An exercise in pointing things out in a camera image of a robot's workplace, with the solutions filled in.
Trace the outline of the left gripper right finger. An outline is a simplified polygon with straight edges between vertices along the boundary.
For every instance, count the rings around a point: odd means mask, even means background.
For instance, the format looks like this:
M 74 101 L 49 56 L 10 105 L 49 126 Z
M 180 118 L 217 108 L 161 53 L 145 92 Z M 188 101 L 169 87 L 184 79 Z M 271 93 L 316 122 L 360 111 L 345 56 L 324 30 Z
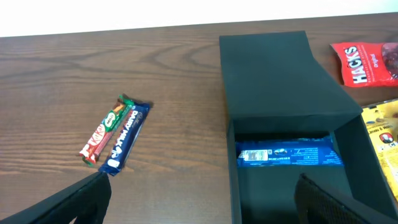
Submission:
M 304 224 L 397 224 L 397 220 L 322 187 L 305 174 L 298 178 L 294 200 L 299 222 Z

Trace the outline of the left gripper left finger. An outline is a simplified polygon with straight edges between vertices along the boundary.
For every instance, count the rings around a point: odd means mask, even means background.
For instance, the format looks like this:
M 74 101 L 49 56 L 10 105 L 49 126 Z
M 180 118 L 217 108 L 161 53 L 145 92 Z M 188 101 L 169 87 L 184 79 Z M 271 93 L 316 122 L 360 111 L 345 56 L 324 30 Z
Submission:
M 1 220 L 1 223 L 102 224 L 110 198 L 111 184 L 108 175 L 96 172 L 43 201 Z

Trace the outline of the blue Oreo cookie pack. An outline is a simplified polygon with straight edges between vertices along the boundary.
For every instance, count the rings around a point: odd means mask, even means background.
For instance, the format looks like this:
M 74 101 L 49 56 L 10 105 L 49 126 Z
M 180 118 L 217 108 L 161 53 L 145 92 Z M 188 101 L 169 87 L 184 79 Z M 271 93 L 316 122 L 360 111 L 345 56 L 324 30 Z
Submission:
M 236 143 L 239 167 L 342 166 L 331 137 Z

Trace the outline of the purple Dairy Milk bar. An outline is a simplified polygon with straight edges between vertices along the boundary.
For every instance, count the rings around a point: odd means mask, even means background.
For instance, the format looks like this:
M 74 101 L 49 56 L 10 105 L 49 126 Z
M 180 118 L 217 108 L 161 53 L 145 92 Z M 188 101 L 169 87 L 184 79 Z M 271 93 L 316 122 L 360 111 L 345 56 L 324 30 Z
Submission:
M 99 172 L 115 176 L 123 169 L 133 145 L 143 127 L 152 105 L 150 103 L 138 103 L 127 114 L 126 121 L 121 128 L 118 138 L 106 158 L 98 169 Z

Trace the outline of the yellow Hacks candy bag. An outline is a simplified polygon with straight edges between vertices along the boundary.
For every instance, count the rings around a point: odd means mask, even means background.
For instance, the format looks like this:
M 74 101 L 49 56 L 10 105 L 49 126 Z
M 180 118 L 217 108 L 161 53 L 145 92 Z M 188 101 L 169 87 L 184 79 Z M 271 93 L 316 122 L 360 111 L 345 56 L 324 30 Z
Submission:
M 397 200 L 397 99 L 364 107 L 361 116 L 383 174 Z

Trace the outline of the dark green box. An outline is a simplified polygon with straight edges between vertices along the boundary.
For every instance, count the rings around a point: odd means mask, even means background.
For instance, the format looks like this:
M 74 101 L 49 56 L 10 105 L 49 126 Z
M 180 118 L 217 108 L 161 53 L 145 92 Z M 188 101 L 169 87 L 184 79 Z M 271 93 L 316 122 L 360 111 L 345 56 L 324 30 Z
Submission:
M 362 109 L 314 59 L 306 33 L 220 37 L 233 223 L 300 223 L 300 174 L 397 220 Z M 239 167 L 236 143 L 331 137 L 342 166 Z

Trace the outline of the red Hacks candy bag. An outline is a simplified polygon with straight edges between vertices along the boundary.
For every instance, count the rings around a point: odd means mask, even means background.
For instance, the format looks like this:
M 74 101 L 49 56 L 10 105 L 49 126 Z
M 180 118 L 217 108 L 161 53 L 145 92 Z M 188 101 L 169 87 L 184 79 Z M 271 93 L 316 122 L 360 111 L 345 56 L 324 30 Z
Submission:
M 331 45 L 345 86 L 397 86 L 397 43 L 342 42 Z

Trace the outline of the red KitKat bar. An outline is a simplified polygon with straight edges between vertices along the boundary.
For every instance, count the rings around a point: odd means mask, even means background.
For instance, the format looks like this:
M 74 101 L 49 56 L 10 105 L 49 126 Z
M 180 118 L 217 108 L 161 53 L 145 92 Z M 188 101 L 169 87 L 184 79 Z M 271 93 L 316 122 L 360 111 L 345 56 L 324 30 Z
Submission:
M 79 152 L 82 160 L 89 166 L 94 166 L 103 149 L 119 128 L 121 121 L 127 116 L 135 102 L 126 95 L 120 95 L 117 102 L 100 122 L 90 136 L 83 149 Z

